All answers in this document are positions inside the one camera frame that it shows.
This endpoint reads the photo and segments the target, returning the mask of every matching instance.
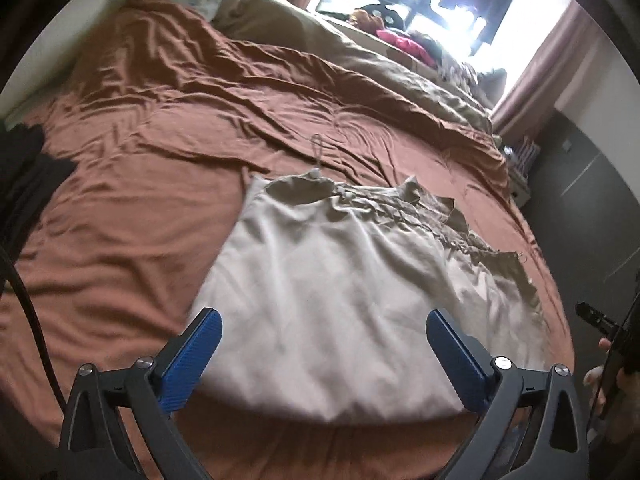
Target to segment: bed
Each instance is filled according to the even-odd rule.
[[[269,27],[243,18],[239,3],[228,2],[212,26],[169,0],[127,0],[88,38],[55,95],[26,114],[44,125],[48,153],[78,164],[17,264],[65,394],[82,363],[128,367],[184,329],[250,175],[305,172],[315,160],[313,134],[324,139],[328,177],[396,186],[414,174],[455,199],[489,245],[517,252],[538,290],[548,360],[573,367],[558,290],[511,201],[506,164],[482,114],[397,64],[381,71],[376,63],[386,62],[377,54],[340,58],[318,52],[324,43],[295,44],[309,35],[281,34],[286,44],[278,44],[265,37]],[[8,292],[0,333],[0,391],[54,445],[62,417]],[[196,392],[176,423],[213,478],[401,479],[442,468],[475,417],[326,426]],[[158,478],[133,435],[150,478]],[[29,451],[18,455],[30,460]]]
[[[233,40],[314,54],[373,79],[439,119],[492,132],[489,111],[442,81],[436,71],[369,34],[329,22],[286,0],[223,0],[212,25]]]

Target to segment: human hand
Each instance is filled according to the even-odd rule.
[[[611,348],[611,341],[606,338],[602,338],[598,342],[598,348],[604,350],[605,352],[609,352]],[[596,415],[600,415],[602,413],[602,409],[607,402],[607,398],[602,390],[598,394],[598,399],[595,399],[595,394],[598,389],[598,385],[600,384],[600,378],[602,377],[602,366],[598,366],[593,368],[587,372],[584,376],[583,384],[585,386],[590,386],[592,388],[591,394],[591,402],[590,405],[593,405],[596,402],[595,413]],[[627,375],[624,373],[624,370],[620,370],[618,372],[618,376],[616,378],[616,382],[618,387],[623,390],[628,395],[633,395],[634,393],[640,392],[640,388],[638,388],[638,374]]]

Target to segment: window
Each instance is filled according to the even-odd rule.
[[[486,20],[468,9],[439,5],[441,0],[399,0],[389,8],[414,28],[438,40],[458,60],[478,72],[505,68],[506,93],[522,74],[570,0],[512,0],[491,44],[479,42]],[[311,0],[308,10],[350,13],[380,0]]]
[[[466,9],[456,7],[455,9],[445,9],[437,6],[440,0],[430,0],[429,7],[424,7],[425,0],[402,0],[401,2],[389,5],[400,17],[413,28],[434,34],[444,43],[453,46],[457,54],[467,56],[472,45],[478,38],[482,28],[486,24],[482,18],[475,19],[473,14]],[[377,4],[380,0],[312,0],[312,8],[319,12],[341,12],[348,13],[358,7],[367,4]]]

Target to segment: wall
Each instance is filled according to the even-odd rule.
[[[82,39],[124,0],[71,0],[42,31],[0,93],[0,117],[73,63]]]
[[[556,103],[640,199],[640,84],[602,34]]]
[[[540,133],[523,213],[556,280],[574,342],[576,388],[601,365],[600,334],[575,313],[586,301],[617,322],[631,305],[640,267],[640,204],[613,165],[564,115]]]

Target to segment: bedding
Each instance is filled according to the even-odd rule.
[[[313,134],[324,140],[328,178],[392,187],[415,174],[455,199],[489,245],[519,254],[540,297],[549,359],[573,367],[558,290],[510,200],[492,140],[367,77],[311,54],[230,40],[167,0],[127,0],[30,121],[43,124],[47,153],[78,165],[17,263],[65,394],[82,363],[129,367],[183,330],[250,175],[308,170]],[[10,291],[0,301],[0,390],[57,443],[62,416]],[[213,478],[227,479],[423,478],[474,421],[326,426],[258,415],[203,392],[176,417]]]
[[[493,251],[414,177],[371,187],[318,168],[255,176],[190,319],[209,305],[225,336],[202,389],[256,413],[353,426],[459,414],[425,338],[440,306],[491,355],[548,369],[518,255]]]
[[[436,62],[420,45],[413,40],[398,36],[390,30],[377,30],[376,35],[383,41],[398,47],[403,52],[413,56],[430,68],[437,68]]]
[[[443,84],[436,71],[384,41],[351,27],[356,34],[370,38],[367,48],[360,47],[327,20],[285,0],[223,0],[212,25],[232,40],[272,44],[315,54],[373,79],[440,119],[486,133],[492,131],[484,108],[459,88]],[[369,50],[375,50],[375,45],[378,49],[383,48],[383,52],[391,52],[388,55],[393,59],[420,68],[412,72]]]

